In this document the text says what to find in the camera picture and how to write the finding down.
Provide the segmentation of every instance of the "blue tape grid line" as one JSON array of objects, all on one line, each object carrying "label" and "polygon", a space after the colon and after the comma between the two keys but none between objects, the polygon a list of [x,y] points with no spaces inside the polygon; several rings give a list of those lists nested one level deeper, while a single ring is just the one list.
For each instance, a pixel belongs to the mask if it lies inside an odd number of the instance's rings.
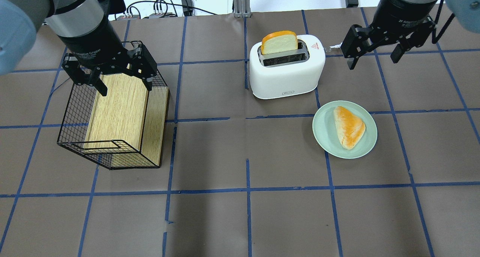
[{"label": "blue tape grid line", "polygon": [[[320,102],[318,100],[318,90],[315,90],[315,97],[317,98],[317,108],[320,108]],[[480,111],[480,108],[467,108],[470,112]],[[425,112],[465,112],[465,109],[454,108],[454,109],[432,109],[432,110],[401,110],[396,111],[395,114],[419,114]],[[370,115],[386,115],[391,114],[391,111],[371,111],[368,112]],[[264,118],[288,118],[288,117],[313,117],[315,114],[294,114],[294,115],[268,115],[268,116],[256,116],[256,117],[246,117],[245,119],[264,119]],[[217,121],[217,120],[228,120],[230,117],[202,117],[202,118],[185,118],[185,119],[168,119],[165,122],[167,123],[181,123],[181,122],[198,122],[198,121]],[[65,127],[72,126],[88,126],[88,123],[79,123],[79,124],[65,124]],[[0,126],[0,129],[24,129],[24,128],[52,128],[60,127],[61,124],[42,124],[42,125],[12,125],[12,126]]]},{"label": "blue tape grid line", "polygon": [[466,112],[466,115],[468,117],[468,120],[470,120],[470,124],[472,125],[472,128],[473,128],[473,132],[475,133],[475,136],[477,137],[477,141],[478,143],[480,143],[480,136],[479,136],[479,132],[477,130],[477,128],[475,127],[475,123],[473,122],[473,119],[472,119],[472,115],[470,114],[470,111],[468,110],[468,107],[467,107],[467,104],[465,102],[465,99],[463,98],[462,96],[462,93],[460,92],[460,88],[458,87],[458,84],[456,83],[455,81],[455,78],[452,74],[452,71],[450,69],[450,66],[449,64],[447,63],[447,59],[445,58],[445,55],[444,55],[444,52],[442,50],[442,48],[440,47],[439,43],[437,43],[437,48],[440,52],[440,55],[442,56],[442,60],[444,61],[444,64],[445,64],[445,67],[447,68],[447,71],[448,71],[448,74],[451,78],[451,82],[453,83],[453,85],[455,86],[455,90],[456,90],[456,93],[458,94],[458,98],[460,98],[461,102],[462,102],[462,105],[463,105],[463,110]]},{"label": "blue tape grid line", "polygon": [[[303,25],[305,26],[305,33],[308,34],[308,25],[307,25],[307,18],[305,18],[305,11],[301,11],[302,18],[303,18]],[[315,88],[315,102],[317,103],[317,108],[320,108],[320,100],[318,95],[318,87]],[[343,257],[343,249],[342,249],[342,239],[340,236],[340,226],[338,224],[338,214],[336,212],[336,201],[335,201],[335,185],[333,183],[332,178],[332,171],[330,168],[330,158],[329,153],[325,151],[325,163],[327,166],[327,174],[328,174],[328,188],[330,190],[330,198],[331,198],[331,212],[333,213],[333,220],[335,224],[335,233],[336,233],[336,242],[338,247],[338,255],[339,257]]]},{"label": "blue tape grid line", "polygon": [[80,237],[80,245],[78,247],[77,257],[82,256],[82,250],[84,248],[84,241],[85,241],[85,234],[87,232],[87,225],[89,224],[90,210],[91,210],[91,207],[92,207],[92,201],[93,201],[93,197],[94,197],[94,193],[95,193],[95,186],[96,186],[97,177],[98,177],[98,165],[96,165],[95,174],[94,174],[94,177],[93,177],[93,182],[91,183],[90,197],[88,198],[87,211],[85,213],[84,226],[82,228],[82,236]]},{"label": "blue tape grid line", "polygon": [[181,37],[180,49],[180,63],[178,66],[178,82],[177,82],[177,97],[175,98],[175,122],[179,117],[179,101],[180,101],[180,87],[182,86],[182,68],[183,68],[183,52],[185,50],[185,33],[187,31],[187,17],[183,20],[183,32]]},{"label": "blue tape grid line", "polygon": [[247,166],[247,236],[248,236],[248,257],[252,257],[252,203],[250,201],[250,160],[246,160]]},{"label": "blue tape grid line", "polygon": [[[453,52],[480,52],[480,49],[455,49],[455,50],[442,50],[443,53],[453,53]],[[439,54],[440,51],[409,51],[405,54]],[[389,52],[379,52],[377,55],[390,55]],[[367,53],[364,56],[375,56],[373,53]],[[342,54],[326,54],[326,57],[343,57]],[[183,64],[209,64],[209,63],[231,63],[231,62],[248,62],[248,57],[244,59],[224,59],[224,60],[205,60],[205,61],[185,61]],[[157,63],[158,66],[168,66],[168,65],[180,65],[180,62],[164,62]],[[54,72],[58,69],[36,69],[36,70],[17,70],[12,71],[12,73],[36,73],[36,72]]]},{"label": "blue tape grid line", "polygon": [[[363,18],[366,22],[366,17],[365,13],[362,10]],[[302,18],[305,26],[305,32],[308,34],[308,27],[307,27],[307,21],[305,18],[305,12],[302,10]],[[247,57],[247,25],[246,25],[246,19],[244,18],[244,54],[245,58],[244,59],[236,59],[236,60],[215,60],[215,61],[194,61],[194,62],[183,62],[183,51],[184,51],[184,46],[185,46],[185,32],[186,32],[186,23],[187,23],[187,18],[185,18],[184,21],[184,27],[183,27],[183,35],[182,35],[182,47],[181,47],[181,52],[180,52],[180,62],[177,63],[160,63],[158,64],[159,66],[162,65],[180,65],[179,67],[179,74],[178,74],[178,86],[177,86],[177,98],[175,101],[175,120],[170,120],[167,122],[195,122],[195,121],[214,121],[214,120],[228,120],[229,117],[220,117],[220,118],[197,118],[197,119],[178,119],[178,103],[179,103],[179,92],[180,92],[180,81],[181,81],[181,72],[182,72],[182,65],[183,64],[208,64],[208,63],[231,63],[231,62],[240,62],[240,61],[245,61],[245,88],[248,88],[248,80],[247,80],[247,62],[248,62],[248,57]],[[130,20],[127,22],[127,28],[125,31],[125,36],[124,40],[127,39],[128,35],[128,30],[130,26]],[[384,79],[383,71],[381,69],[381,65],[379,63],[378,56],[379,55],[389,55],[389,52],[383,52],[383,53],[378,53],[374,52],[373,54],[366,54],[366,55],[373,55],[375,56],[377,60],[377,65],[379,66],[379,71],[381,73],[382,81],[384,83],[384,88],[387,93],[387,98],[389,100],[389,105],[391,108],[391,111],[375,111],[375,112],[370,112],[372,115],[374,114],[392,114],[394,117],[394,122],[396,125],[397,133],[399,135],[399,140],[401,142],[402,146],[402,152],[407,164],[407,169],[410,170],[410,164],[408,162],[406,150],[403,144],[403,139],[401,138],[401,132],[398,126],[398,122],[396,120],[396,114],[411,114],[411,113],[423,113],[423,112],[466,112],[468,115],[468,118],[470,120],[470,123],[472,124],[472,127],[474,129],[475,135],[480,142],[480,137],[479,133],[475,127],[475,124],[473,123],[472,117],[470,115],[469,111],[480,111],[480,108],[468,108],[463,96],[461,95],[461,92],[458,88],[458,85],[456,84],[456,81],[454,79],[453,74],[451,73],[451,70],[446,62],[446,59],[444,57],[444,53],[446,52],[478,52],[480,49],[461,49],[461,50],[442,50],[437,44],[438,51],[413,51],[413,52],[407,52],[407,54],[431,54],[431,53],[439,53],[442,56],[442,59],[444,61],[444,64],[447,68],[447,71],[449,72],[449,75],[452,79],[452,82],[454,83],[454,86],[456,87],[457,93],[462,101],[463,104],[463,109],[448,109],[448,110],[405,110],[405,111],[395,111],[393,108],[393,104],[391,103],[391,98],[389,96],[388,88],[386,86],[386,82]],[[341,57],[342,55],[327,55],[327,57]],[[62,84],[58,85],[55,88],[55,84],[58,80],[58,75],[59,72],[62,71],[62,69],[38,69],[38,70],[19,70],[19,71],[14,71],[14,73],[29,73],[29,72],[45,72],[45,71],[57,71],[57,74],[55,76],[55,81],[53,83],[52,89],[50,96],[48,98],[46,107],[43,111],[43,116],[42,120],[39,125],[23,125],[23,126],[0,126],[0,129],[22,129],[22,128],[37,128],[37,134],[34,140],[34,144],[31,148],[31,152],[29,155],[29,159],[27,161],[27,165],[24,170],[24,174],[22,176],[21,183],[19,185],[19,189],[17,190],[17,194],[0,194],[0,198],[15,198],[12,206],[12,210],[10,211],[10,216],[9,219],[7,220],[7,225],[5,227],[5,231],[2,236],[2,240],[0,242],[0,252],[2,250],[3,244],[5,243],[5,237],[7,235],[8,227],[11,223],[12,216],[14,214],[15,206],[17,205],[17,201],[21,197],[77,197],[77,196],[89,196],[89,204],[87,206],[87,213],[85,215],[85,222],[84,222],[84,228],[82,230],[82,237],[80,241],[80,246],[79,246],[79,253],[78,256],[81,255],[82,252],[82,247],[83,247],[83,242],[84,242],[84,236],[86,233],[86,227],[89,219],[89,212],[91,209],[91,203],[93,200],[94,196],[129,196],[129,195],[145,195],[145,194],[166,194],[167,199],[166,199],[166,214],[165,214],[165,219],[168,220],[168,215],[170,211],[170,196],[171,194],[208,194],[208,193],[221,193],[221,192],[247,192],[247,214],[248,214],[248,220],[247,220],[247,225],[248,225],[248,240],[249,240],[249,249],[248,249],[248,254],[249,257],[252,256],[252,234],[251,234],[251,203],[250,203],[250,193],[252,191],[296,191],[296,190],[330,190],[331,191],[331,201],[332,201],[332,209],[334,213],[334,221],[336,225],[336,235],[337,235],[337,242],[338,242],[338,248],[339,248],[339,254],[340,256],[343,256],[343,252],[341,249],[341,237],[340,237],[340,232],[339,232],[339,227],[338,227],[338,217],[336,213],[336,204],[335,204],[335,196],[334,196],[334,190],[335,189],[369,189],[369,188],[398,188],[398,187],[412,187],[415,195],[415,201],[417,202],[420,218],[422,221],[422,226],[424,228],[425,236],[427,239],[427,244],[430,250],[430,255],[434,256],[432,245],[430,243],[430,238],[428,236],[428,232],[426,229],[425,225],[425,220],[423,219],[423,213],[422,213],[422,208],[420,206],[420,201],[418,198],[418,193],[416,191],[416,187],[450,187],[450,186],[468,186],[468,185],[480,185],[479,181],[471,181],[471,182],[432,182],[432,183],[415,183],[413,180],[412,174],[409,173],[411,183],[410,184],[388,184],[388,185],[339,185],[339,186],[334,186],[333,180],[332,180],[332,175],[331,175],[331,169],[329,165],[329,155],[326,153],[325,154],[325,159],[327,162],[327,172],[329,175],[329,186],[315,186],[315,187],[257,187],[257,188],[251,188],[250,187],[250,165],[249,165],[249,160],[247,159],[247,187],[246,188],[228,188],[228,189],[213,189],[213,190],[171,190],[171,183],[172,183],[172,178],[173,178],[173,159],[174,159],[174,151],[175,151],[175,138],[176,138],[176,132],[177,128],[175,127],[174,129],[174,141],[172,144],[172,155],[171,155],[171,162],[170,162],[170,174],[169,174],[169,181],[168,181],[168,190],[167,191],[142,191],[142,192],[98,192],[95,193],[95,185],[96,185],[96,179],[98,176],[98,167],[96,168],[96,172],[94,175],[94,181],[92,183],[92,188],[90,193],[41,193],[41,194],[21,194],[21,188],[24,182],[24,179],[26,177],[26,173],[29,167],[29,163],[31,161],[32,155],[34,153],[35,145],[36,142],[38,141],[38,136],[40,133],[41,128],[43,127],[60,127],[60,124],[43,124],[43,120],[45,118],[48,105],[50,103],[51,95],[52,93],[58,89],[61,85],[63,85],[66,81],[64,81]],[[320,107],[320,102],[319,102],[319,97],[318,97],[318,88],[315,89],[315,98],[316,98],[316,103],[317,107]],[[259,117],[254,117],[254,118],[247,118],[247,119],[262,119],[262,118],[288,118],[288,117],[313,117],[314,114],[302,114],[302,115],[272,115],[272,116],[259,116]],[[165,248],[166,248],[166,241],[167,241],[167,233],[165,232],[163,234],[163,256],[165,256]]]},{"label": "blue tape grid line", "polygon": [[[375,184],[375,185],[334,185],[335,190],[344,189],[383,189],[383,188],[408,188],[408,187],[457,187],[457,186],[480,186],[480,181],[460,182],[426,182],[407,184]],[[156,191],[126,191],[126,192],[95,192],[93,196],[134,196],[134,195],[164,195],[164,194],[211,194],[228,192],[261,192],[261,191],[302,191],[302,190],[330,190],[329,185],[307,187],[250,187],[250,188],[223,188],[209,190],[156,190]],[[19,198],[32,197],[81,197],[90,196],[90,192],[71,193],[26,193],[19,194]],[[16,194],[0,194],[0,198],[15,198]]]},{"label": "blue tape grid line", "polygon": [[[63,50],[63,54],[61,56],[62,59],[63,59],[63,56],[65,56],[66,52],[67,52],[67,47],[65,47],[65,49]],[[43,121],[45,120],[45,116],[47,115],[48,105],[50,105],[50,100],[52,98],[52,93],[53,93],[53,90],[55,89],[55,85],[57,84],[57,80],[58,80],[58,77],[59,77],[59,74],[60,74],[60,67],[62,65],[62,59],[60,59],[60,64],[58,65],[58,68],[57,68],[57,74],[55,74],[55,79],[53,80],[53,84],[52,84],[52,87],[50,89],[50,94],[48,95],[48,99],[46,101],[45,108],[43,109],[43,114],[42,114],[42,118],[40,120],[39,125],[43,125]],[[3,245],[5,243],[5,238],[7,237],[8,229],[10,227],[10,223],[12,222],[12,218],[13,218],[14,213],[15,213],[15,208],[17,207],[17,202],[18,202],[18,199],[19,199],[19,195],[22,191],[22,187],[24,185],[27,172],[29,171],[29,166],[30,166],[30,163],[32,161],[33,153],[35,151],[35,145],[38,142],[38,137],[40,136],[40,131],[41,131],[41,127],[38,127],[38,130],[36,131],[36,135],[35,135],[33,145],[31,145],[30,154],[28,156],[28,160],[27,160],[27,163],[25,165],[24,172],[22,174],[22,179],[20,180],[20,183],[19,183],[19,186],[18,186],[18,189],[17,189],[17,194],[15,195],[15,199],[13,201],[12,209],[10,210],[10,214],[8,216],[7,225],[5,226],[5,229],[3,231],[3,235],[2,235],[2,238],[1,238],[1,241],[0,241],[0,253],[2,252],[2,248],[3,248]]]},{"label": "blue tape grid line", "polygon": [[333,184],[332,171],[330,168],[330,158],[329,158],[329,153],[327,151],[325,151],[325,162],[327,164],[328,185],[330,188],[331,209],[333,211],[333,220],[335,224],[336,242],[338,245],[338,255],[340,257],[343,257],[342,240],[340,237],[340,227],[338,225],[338,214],[336,212],[335,186]]},{"label": "blue tape grid line", "polygon": [[248,48],[247,48],[247,17],[243,18],[243,58],[244,62],[244,69],[245,69],[245,89],[248,89],[248,69],[247,69],[247,62],[248,62]]},{"label": "blue tape grid line", "polygon": [[[363,8],[360,8],[360,9],[361,9],[361,13],[362,13],[362,16],[363,16],[363,21],[365,22],[365,26],[368,26],[367,17],[365,16],[365,11],[363,10]],[[408,160],[407,151],[405,149],[405,144],[403,142],[402,133],[400,131],[400,126],[398,125],[398,121],[397,121],[397,118],[396,118],[396,112],[395,112],[395,109],[394,109],[394,106],[393,106],[393,103],[392,103],[392,99],[390,97],[389,87],[386,84],[384,72],[382,70],[382,65],[380,64],[380,60],[379,60],[379,57],[378,57],[377,50],[374,50],[373,53],[375,55],[375,60],[377,62],[380,77],[382,78],[382,83],[384,85],[385,93],[386,93],[386,96],[387,96],[387,99],[388,99],[388,104],[390,105],[391,115],[393,117],[396,132],[397,132],[397,135],[398,135],[398,139],[400,141],[400,146],[402,148],[403,158],[405,160],[405,165],[406,165],[406,168],[407,168],[407,171],[408,171],[408,176],[410,178],[410,184],[411,184],[411,187],[412,187],[412,190],[413,190],[413,195],[415,197],[415,202],[417,204],[418,214],[420,216],[420,222],[422,224],[423,232],[425,234],[425,240],[427,241],[427,246],[428,246],[428,250],[430,252],[430,257],[434,257],[435,256],[434,249],[432,247],[432,242],[430,241],[430,235],[428,234],[427,225],[425,223],[425,218],[423,216],[422,205],[420,204],[420,199],[419,199],[419,196],[418,196],[417,188],[415,187],[415,180],[413,179],[413,175],[410,173],[410,162]]]},{"label": "blue tape grid line", "polygon": [[[166,191],[165,221],[169,221],[169,217],[170,217],[170,198],[172,194],[173,162],[175,160],[176,142],[177,142],[177,127],[173,128],[172,154],[170,155],[170,172],[168,173],[168,188]],[[167,250],[167,232],[164,232],[163,243],[162,243],[162,257],[165,257],[166,250]]]}]

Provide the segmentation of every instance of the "bread slice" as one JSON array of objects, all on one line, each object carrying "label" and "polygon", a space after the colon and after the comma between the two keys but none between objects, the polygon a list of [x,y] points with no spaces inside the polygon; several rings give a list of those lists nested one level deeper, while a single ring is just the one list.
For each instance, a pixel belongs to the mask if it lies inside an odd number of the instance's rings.
[{"label": "bread slice", "polygon": [[365,133],[365,123],[343,106],[334,109],[334,118],[340,144],[348,150],[354,148]]},{"label": "bread slice", "polygon": [[262,39],[262,54],[272,54],[298,49],[297,35],[290,30],[270,33]]}]

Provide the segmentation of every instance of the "metal frame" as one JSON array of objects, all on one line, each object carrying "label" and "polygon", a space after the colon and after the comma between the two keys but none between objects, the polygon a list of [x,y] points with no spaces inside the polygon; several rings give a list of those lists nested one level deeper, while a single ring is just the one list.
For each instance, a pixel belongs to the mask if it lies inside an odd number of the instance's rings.
[{"label": "metal frame", "polygon": [[233,16],[237,18],[251,17],[250,0],[233,0]]}]

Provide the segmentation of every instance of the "blue cover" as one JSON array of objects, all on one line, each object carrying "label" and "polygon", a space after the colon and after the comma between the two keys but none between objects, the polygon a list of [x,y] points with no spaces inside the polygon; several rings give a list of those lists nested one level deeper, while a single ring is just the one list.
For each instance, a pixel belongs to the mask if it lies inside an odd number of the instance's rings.
[{"label": "blue cover", "polygon": [[480,0],[445,0],[450,10],[458,18],[461,25],[471,32],[480,33],[480,5],[470,5]]},{"label": "blue cover", "polygon": [[19,7],[0,0],[0,75],[10,73],[33,47],[36,30]]}]

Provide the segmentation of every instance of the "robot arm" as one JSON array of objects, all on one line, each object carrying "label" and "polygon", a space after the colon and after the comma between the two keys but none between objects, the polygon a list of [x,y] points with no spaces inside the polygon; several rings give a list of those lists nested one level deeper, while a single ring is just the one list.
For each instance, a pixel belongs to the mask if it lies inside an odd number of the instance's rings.
[{"label": "robot arm", "polygon": [[[480,33],[480,0],[446,0],[463,27]],[[397,43],[391,54],[393,63],[413,47],[421,47],[437,25],[429,16],[437,0],[380,0],[372,23],[367,28],[352,25],[341,50],[350,70],[360,56],[382,45]]]},{"label": "robot arm", "polygon": [[[95,87],[105,96],[100,75],[125,73],[151,90],[151,80],[159,74],[156,62],[141,42],[132,43],[133,50],[122,45],[108,21],[110,0],[103,6],[98,0],[32,1],[0,0],[2,13],[7,13],[0,16],[0,75],[12,71],[31,49],[45,20],[72,52],[65,55],[62,67],[75,84]],[[119,10],[124,11],[125,4]]]}]

